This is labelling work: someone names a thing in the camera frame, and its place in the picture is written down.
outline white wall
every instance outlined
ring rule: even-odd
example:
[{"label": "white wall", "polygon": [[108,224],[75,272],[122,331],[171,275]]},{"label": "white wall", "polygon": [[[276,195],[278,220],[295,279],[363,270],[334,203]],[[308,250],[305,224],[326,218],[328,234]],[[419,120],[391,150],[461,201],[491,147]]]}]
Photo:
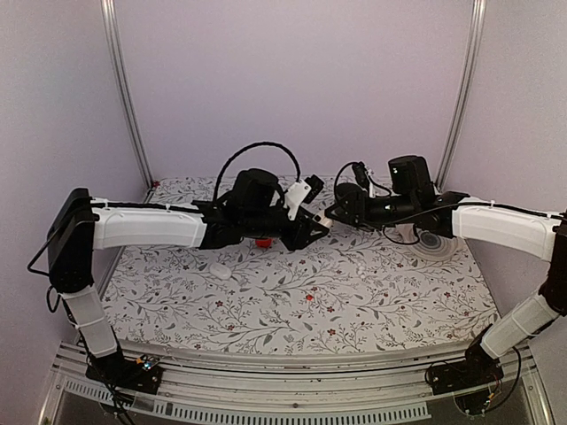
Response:
[{"label": "white wall", "polygon": [[[567,207],[567,3],[488,2],[448,189],[528,208]],[[503,313],[545,280],[522,253],[472,245]],[[567,423],[567,321],[532,341],[556,423]]]},{"label": "white wall", "polygon": [[[424,155],[438,166],[472,1],[121,0],[120,37],[153,172],[216,175],[277,140],[304,172]],[[230,170],[292,174],[260,150]]]},{"label": "white wall", "polygon": [[26,264],[72,188],[139,200],[143,184],[100,2],[19,0],[1,8],[0,423],[29,425],[70,327],[62,309],[48,313],[47,280],[28,274]]}]

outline floral tablecloth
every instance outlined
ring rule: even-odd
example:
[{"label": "floral tablecloth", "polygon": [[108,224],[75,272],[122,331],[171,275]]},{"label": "floral tablecloth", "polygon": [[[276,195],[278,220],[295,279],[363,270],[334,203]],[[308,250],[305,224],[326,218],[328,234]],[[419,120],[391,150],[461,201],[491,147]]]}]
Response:
[{"label": "floral tablecloth", "polygon": [[[332,203],[332,179],[308,209]],[[221,193],[233,179],[226,179]],[[210,199],[214,178],[165,179],[152,202]],[[209,273],[218,262],[232,271]],[[469,340],[498,316],[465,244],[430,261],[336,224],[303,251],[253,241],[222,250],[127,247],[103,297],[119,338],[255,354],[400,350]]]}]

